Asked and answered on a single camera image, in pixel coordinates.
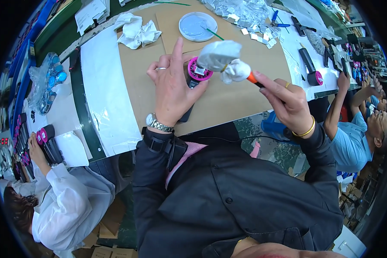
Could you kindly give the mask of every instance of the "watch face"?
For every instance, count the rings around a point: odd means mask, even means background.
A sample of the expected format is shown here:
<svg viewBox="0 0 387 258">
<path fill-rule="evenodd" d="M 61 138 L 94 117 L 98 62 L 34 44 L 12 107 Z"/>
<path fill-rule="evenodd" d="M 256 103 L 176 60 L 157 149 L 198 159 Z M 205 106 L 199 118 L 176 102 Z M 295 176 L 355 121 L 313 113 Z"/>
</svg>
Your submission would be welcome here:
<svg viewBox="0 0 387 258">
<path fill-rule="evenodd" d="M 154 116 L 152 113 L 150 113 L 148 116 L 146 116 L 146 125 L 147 126 L 150 126 L 153 121 L 154 121 Z"/>
</svg>

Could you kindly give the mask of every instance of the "blue-handled pliers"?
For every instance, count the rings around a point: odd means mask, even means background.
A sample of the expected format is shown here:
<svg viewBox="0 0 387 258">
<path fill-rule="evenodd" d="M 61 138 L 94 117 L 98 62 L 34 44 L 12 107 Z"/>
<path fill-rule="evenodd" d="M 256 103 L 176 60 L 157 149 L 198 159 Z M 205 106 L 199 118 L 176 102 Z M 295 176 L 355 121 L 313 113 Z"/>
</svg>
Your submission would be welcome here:
<svg viewBox="0 0 387 258">
<path fill-rule="evenodd" d="M 285 28 L 285 27 L 291 26 L 290 24 L 275 23 L 275 20 L 276 20 L 277 16 L 278 16 L 278 10 L 275 11 L 275 13 L 273 13 L 273 17 L 272 17 L 272 20 L 271 20 L 271 26 L 281 27 L 281 28 Z"/>
</svg>

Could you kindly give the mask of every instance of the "gray paste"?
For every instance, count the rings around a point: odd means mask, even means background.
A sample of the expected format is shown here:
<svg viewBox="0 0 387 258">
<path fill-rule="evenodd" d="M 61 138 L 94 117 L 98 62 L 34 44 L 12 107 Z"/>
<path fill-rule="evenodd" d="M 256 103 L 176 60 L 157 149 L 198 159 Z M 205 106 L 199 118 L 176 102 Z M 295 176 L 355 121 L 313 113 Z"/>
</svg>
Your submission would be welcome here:
<svg viewBox="0 0 387 258">
<path fill-rule="evenodd" d="M 196 40 L 205 40 L 212 36 L 212 33 L 206 30 L 206 20 L 194 14 L 185 17 L 180 23 L 180 28 L 185 35 Z"/>
</svg>

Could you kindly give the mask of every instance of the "round tray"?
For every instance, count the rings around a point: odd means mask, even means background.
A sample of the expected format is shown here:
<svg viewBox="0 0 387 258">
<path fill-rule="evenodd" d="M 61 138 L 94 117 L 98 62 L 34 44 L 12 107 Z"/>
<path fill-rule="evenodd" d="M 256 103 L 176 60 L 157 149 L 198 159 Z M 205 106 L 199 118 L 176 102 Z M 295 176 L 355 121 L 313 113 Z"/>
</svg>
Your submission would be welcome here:
<svg viewBox="0 0 387 258">
<path fill-rule="evenodd" d="M 218 24 L 214 18 L 203 12 L 190 12 L 179 20 L 179 31 L 182 36 L 190 41 L 204 42 L 210 40 L 214 35 L 207 31 L 218 31 Z"/>
</svg>

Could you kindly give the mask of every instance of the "wristwatch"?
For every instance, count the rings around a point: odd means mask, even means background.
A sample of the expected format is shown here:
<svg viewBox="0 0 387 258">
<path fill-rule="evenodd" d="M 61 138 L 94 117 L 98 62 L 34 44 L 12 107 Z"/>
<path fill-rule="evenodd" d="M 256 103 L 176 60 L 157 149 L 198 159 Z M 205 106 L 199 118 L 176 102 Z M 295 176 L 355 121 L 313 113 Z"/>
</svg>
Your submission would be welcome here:
<svg viewBox="0 0 387 258">
<path fill-rule="evenodd" d="M 149 127 L 159 129 L 159 130 L 164 131 L 164 132 L 173 132 L 174 131 L 173 127 L 165 126 L 165 125 L 161 124 L 160 122 L 158 122 L 156 120 L 155 113 L 150 113 L 148 116 L 146 116 L 146 125 Z"/>
</svg>

